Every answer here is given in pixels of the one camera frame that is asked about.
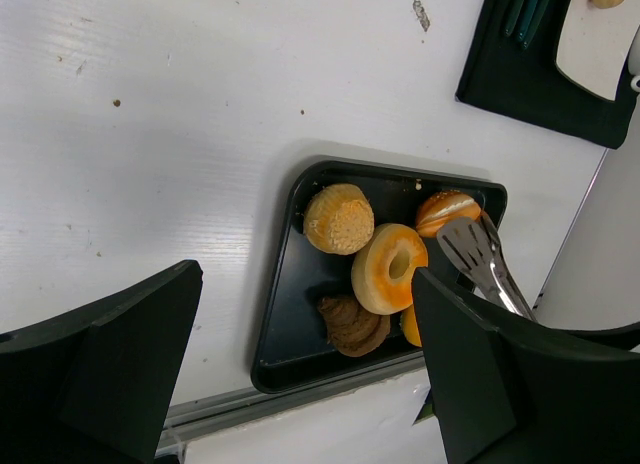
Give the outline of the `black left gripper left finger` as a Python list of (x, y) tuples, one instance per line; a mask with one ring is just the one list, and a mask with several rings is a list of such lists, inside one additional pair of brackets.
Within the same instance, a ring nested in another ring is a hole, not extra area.
[(1, 336), (4, 463), (151, 463), (203, 272), (184, 260)]

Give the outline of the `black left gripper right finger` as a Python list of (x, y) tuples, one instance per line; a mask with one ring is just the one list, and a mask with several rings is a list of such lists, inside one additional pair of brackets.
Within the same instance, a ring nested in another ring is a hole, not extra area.
[(419, 270), (412, 291), (451, 463), (635, 463), (639, 327), (553, 329)]

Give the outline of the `stainless steel serving tongs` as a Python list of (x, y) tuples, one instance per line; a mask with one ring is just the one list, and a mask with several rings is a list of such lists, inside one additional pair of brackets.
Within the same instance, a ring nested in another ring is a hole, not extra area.
[(487, 301), (536, 322), (508, 269), (497, 228), (486, 212), (482, 211), (477, 220), (451, 220), (437, 231), (436, 239), (449, 261)]

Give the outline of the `orange sesame bun with cream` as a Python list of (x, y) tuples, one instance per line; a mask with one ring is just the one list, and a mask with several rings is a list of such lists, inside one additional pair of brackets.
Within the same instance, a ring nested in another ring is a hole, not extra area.
[(418, 207), (415, 229), (422, 237), (435, 238), (449, 221), (459, 217), (477, 220), (481, 212), (480, 205), (470, 195), (458, 190), (440, 191)]

